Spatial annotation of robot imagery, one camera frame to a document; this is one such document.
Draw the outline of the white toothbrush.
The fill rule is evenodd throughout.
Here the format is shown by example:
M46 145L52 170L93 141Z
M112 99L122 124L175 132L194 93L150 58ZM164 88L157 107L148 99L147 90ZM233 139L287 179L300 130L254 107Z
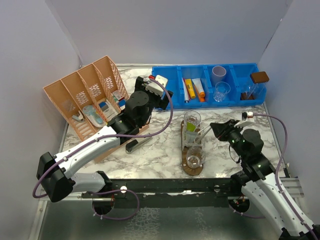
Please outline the white toothbrush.
M193 143L194 144L200 144L202 142L202 139L211 131L211 126L207 126L204 129L200 130L195 137Z

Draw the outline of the lime green toothpaste tube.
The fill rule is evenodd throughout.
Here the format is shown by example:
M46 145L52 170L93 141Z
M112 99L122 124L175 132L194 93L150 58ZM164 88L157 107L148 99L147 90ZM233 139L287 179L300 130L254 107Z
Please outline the lime green toothpaste tube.
M186 123L186 130L188 131L188 132L194 132L195 130L196 130L196 128L197 128L197 126L195 125L195 123L194 122L187 122Z

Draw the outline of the white tube black cap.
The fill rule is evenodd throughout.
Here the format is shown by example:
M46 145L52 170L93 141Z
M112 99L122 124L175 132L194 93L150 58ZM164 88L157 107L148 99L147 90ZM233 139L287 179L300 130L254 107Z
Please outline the white tube black cap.
M186 131L184 134L184 146L189 146L191 144L193 144L193 142L195 141L196 137L197 137L198 133L195 131Z

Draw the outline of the clear jar brown lid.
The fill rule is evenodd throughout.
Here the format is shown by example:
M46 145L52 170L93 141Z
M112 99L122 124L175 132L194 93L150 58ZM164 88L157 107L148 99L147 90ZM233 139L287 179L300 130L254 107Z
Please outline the clear jar brown lid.
M265 71L253 72L247 79L242 93L253 94L254 98L258 98L261 92L265 89L269 76Z

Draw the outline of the clear cup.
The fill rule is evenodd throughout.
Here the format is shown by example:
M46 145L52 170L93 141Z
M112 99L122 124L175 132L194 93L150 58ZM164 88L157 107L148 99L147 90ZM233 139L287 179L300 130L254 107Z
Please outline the clear cup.
M186 123L187 122L193 122L195 123L196 125L196 129L195 129L195 132L200 128L200 124L201 124L201 115L195 111L195 110L189 110L187 111L185 114L184 114L184 119L183 119L183 128L184 128L184 131L186 132L187 129L186 129Z
M220 81L215 85L215 92L213 98L216 102L222 102L226 99L231 87L228 83Z
M191 169L199 168L205 159L206 154L199 146L191 147L186 153L186 163Z

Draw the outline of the yellow toothpaste tube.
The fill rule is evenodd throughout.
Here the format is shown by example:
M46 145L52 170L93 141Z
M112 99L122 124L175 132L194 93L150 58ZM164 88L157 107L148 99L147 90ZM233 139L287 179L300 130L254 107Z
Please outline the yellow toothpaste tube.
M193 88L192 80L190 78L188 78L188 79L185 79L184 82L185 82L189 97L191 99L195 99L196 98L196 93L195 93L194 88Z

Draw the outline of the brown wooden tray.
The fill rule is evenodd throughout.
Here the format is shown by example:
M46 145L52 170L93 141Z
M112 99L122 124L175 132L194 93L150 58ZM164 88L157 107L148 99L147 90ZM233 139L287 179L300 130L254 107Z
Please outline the brown wooden tray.
M187 164L187 152L189 150L188 147L184 146L183 143L183 128L184 128L184 120L180 123L180 136L181 136L181 167L183 171L190 176L198 176L202 171L204 165L201 164L197 168L191 168Z

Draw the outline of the blue bin with toothbrushes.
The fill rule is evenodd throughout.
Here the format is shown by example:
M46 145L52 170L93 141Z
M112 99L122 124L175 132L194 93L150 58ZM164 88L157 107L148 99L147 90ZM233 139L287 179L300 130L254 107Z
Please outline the blue bin with toothbrushes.
M172 103L174 109L180 108L180 87L178 83L178 70L176 66L153 66L152 75L160 75L168 80L166 89L173 92Z

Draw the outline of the clear textured glass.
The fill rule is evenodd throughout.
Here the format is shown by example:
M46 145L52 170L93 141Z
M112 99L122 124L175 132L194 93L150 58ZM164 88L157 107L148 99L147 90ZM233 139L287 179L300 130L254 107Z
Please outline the clear textured glass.
M181 149L182 151L186 151L192 147L200 147L204 146L204 140L200 139L203 136L204 128L198 126L194 129L194 131L190 131L186 125L182 127L181 131Z

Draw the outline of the blue bin with jar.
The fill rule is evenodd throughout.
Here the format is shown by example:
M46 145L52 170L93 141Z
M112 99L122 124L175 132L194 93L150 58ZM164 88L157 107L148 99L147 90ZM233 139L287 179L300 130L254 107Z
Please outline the blue bin with jar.
M259 71L256 63L237 63L232 64L230 67L232 73L235 91L233 94L235 106L246 107L246 106L256 106L261 105L265 101L267 89L264 89L255 96L254 99L241 99L241 94L244 93L245 85L249 83L251 79L251 74L257 73Z

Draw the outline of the blue bin with toothpastes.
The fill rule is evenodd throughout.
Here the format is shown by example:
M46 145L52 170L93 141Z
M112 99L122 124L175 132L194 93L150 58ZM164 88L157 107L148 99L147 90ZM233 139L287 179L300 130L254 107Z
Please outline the blue bin with toothpastes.
M209 106L213 96L209 74L203 65L179 66L177 83L179 92L175 92L177 109L195 109Z

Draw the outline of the white tube orange cap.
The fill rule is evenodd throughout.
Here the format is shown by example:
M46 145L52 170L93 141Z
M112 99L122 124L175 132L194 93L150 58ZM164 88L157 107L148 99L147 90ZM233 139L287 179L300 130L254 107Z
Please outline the white tube orange cap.
M196 86L197 91L199 92L200 96L202 98L205 98L206 94L205 94L201 79L200 78L193 78L192 82Z

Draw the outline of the lilac plastic cup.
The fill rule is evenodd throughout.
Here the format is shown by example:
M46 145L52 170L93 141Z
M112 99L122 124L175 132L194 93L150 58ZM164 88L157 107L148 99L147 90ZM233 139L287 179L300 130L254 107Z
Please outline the lilac plastic cup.
M227 74L227 70L220 65L216 65L212 68L212 80L214 82L221 82L224 80Z

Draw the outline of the black silver stapler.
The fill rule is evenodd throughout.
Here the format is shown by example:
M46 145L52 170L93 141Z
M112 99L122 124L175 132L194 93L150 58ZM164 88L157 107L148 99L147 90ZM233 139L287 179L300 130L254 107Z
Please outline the black silver stapler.
M149 137L132 140L131 142L125 145L125 152L127 154L132 154L134 151L138 150L141 146L149 142L152 138L153 138L152 136L149 136Z

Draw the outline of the small white clip tool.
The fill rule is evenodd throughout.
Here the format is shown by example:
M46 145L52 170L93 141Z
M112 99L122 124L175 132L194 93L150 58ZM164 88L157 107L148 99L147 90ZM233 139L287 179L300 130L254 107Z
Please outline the small white clip tool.
M72 115L72 119L80 123L85 121L85 118L80 110L76 114Z

